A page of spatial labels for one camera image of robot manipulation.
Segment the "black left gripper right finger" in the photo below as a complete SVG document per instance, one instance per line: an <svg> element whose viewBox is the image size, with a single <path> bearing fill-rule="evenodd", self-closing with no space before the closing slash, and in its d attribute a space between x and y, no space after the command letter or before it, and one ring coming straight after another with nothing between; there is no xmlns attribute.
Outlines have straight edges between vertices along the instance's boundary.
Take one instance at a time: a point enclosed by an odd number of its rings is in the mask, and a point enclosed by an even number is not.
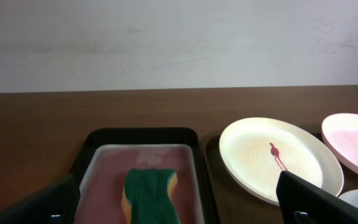
<svg viewBox="0 0 358 224"><path fill-rule="evenodd" d="M358 224L358 208L289 171L280 173L276 194L285 224Z"/></svg>

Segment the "cream plate with red stain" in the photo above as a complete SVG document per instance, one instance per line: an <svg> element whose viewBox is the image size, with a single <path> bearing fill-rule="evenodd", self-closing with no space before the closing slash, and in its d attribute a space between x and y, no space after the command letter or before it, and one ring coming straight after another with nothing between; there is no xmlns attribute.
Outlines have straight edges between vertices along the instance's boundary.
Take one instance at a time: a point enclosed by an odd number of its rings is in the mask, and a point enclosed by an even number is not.
<svg viewBox="0 0 358 224"><path fill-rule="evenodd" d="M278 205L280 173L289 171L338 196L344 174L334 154L315 136L271 118L231 123L219 138L219 152L232 178L253 196Z"/></svg>

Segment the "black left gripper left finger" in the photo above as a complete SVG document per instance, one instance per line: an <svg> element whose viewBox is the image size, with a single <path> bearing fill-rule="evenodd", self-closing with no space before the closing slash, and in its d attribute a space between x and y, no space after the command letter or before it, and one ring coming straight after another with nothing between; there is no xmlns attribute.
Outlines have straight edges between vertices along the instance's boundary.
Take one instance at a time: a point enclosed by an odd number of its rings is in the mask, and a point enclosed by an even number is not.
<svg viewBox="0 0 358 224"><path fill-rule="evenodd" d="M79 199L79 186L70 174L1 211L0 224L73 223Z"/></svg>

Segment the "pink stained white plate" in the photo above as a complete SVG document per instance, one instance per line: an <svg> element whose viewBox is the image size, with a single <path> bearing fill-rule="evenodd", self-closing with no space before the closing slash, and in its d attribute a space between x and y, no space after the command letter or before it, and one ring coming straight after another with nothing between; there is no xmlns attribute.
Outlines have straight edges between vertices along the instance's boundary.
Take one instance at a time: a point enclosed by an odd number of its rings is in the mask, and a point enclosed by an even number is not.
<svg viewBox="0 0 358 224"><path fill-rule="evenodd" d="M322 122L321 134L338 161L358 174L358 114L329 115Z"/></svg>

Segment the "green and yellow sponge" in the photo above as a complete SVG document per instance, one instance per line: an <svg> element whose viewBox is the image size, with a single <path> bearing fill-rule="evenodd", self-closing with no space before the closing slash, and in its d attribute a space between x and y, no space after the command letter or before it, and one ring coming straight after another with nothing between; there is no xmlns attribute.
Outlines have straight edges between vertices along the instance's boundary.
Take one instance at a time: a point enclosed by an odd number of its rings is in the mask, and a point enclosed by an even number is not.
<svg viewBox="0 0 358 224"><path fill-rule="evenodd" d="M172 195L178 183L172 169L131 169L121 205L129 224L179 224Z"/></svg>

